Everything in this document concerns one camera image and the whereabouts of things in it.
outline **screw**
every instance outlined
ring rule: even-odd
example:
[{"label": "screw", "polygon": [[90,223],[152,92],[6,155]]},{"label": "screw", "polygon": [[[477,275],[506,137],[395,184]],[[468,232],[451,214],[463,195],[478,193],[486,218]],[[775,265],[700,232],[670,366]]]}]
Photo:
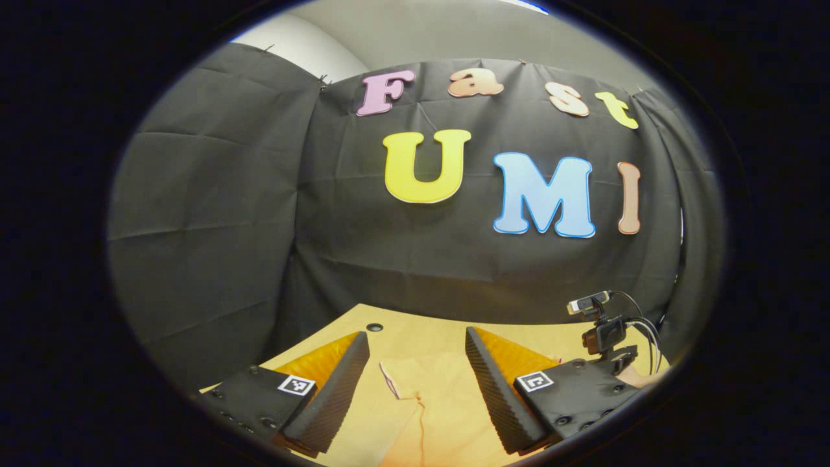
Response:
[{"label": "screw", "polygon": [[273,430],[279,428],[279,426],[276,424],[276,422],[271,420],[270,418],[261,418],[260,422],[262,422],[262,424],[264,426],[266,426],[268,428],[271,428]]}]

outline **letter m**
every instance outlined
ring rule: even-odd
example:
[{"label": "letter m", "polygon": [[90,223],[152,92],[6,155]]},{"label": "letter m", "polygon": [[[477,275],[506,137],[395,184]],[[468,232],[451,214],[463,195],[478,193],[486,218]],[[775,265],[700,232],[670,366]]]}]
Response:
[{"label": "letter m", "polygon": [[504,152],[493,159],[505,178],[504,204],[501,217],[493,227],[503,234],[523,234],[529,228],[522,217],[527,203],[536,229],[547,232],[559,207],[562,216],[554,226],[563,237],[593,237],[596,228],[591,224],[588,204],[588,174],[591,164],[579,157],[565,157],[556,166],[554,176],[546,184],[536,164],[527,154]]}]

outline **letter u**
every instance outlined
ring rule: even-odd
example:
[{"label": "letter u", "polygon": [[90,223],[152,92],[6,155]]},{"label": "letter u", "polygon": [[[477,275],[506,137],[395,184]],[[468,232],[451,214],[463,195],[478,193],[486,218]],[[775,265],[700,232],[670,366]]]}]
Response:
[{"label": "letter u", "polygon": [[395,133],[383,138],[387,147],[386,189],[407,203],[437,203],[453,196],[464,175],[464,143],[471,137],[466,130],[436,132],[435,141],[442,144],[441,174],[432,182],[415,179],[415,152],[423,142],[422,134]]}]

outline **ceiling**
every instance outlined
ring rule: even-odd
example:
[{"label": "ceiling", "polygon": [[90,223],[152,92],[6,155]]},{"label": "ceiling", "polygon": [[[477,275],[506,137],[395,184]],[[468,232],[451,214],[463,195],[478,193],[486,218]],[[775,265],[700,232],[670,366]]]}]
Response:
[{"label": "ceiling", "polygon": [[319,27],[370,70],[417,61],[540,63],[637,92],[654,80],[575,25],[499,0],[316,0],[288,12]]}]

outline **white wall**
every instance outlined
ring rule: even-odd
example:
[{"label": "white wall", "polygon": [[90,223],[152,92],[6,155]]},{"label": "white wall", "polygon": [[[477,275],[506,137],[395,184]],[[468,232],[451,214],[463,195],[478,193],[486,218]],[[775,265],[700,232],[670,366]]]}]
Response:
[{"label": "white wall", "polygon": [[274,53],[325,82],[340,81],[369,71],[354,54],[332,36],[304,19],[281,14],[259,23],[233,39]]}]

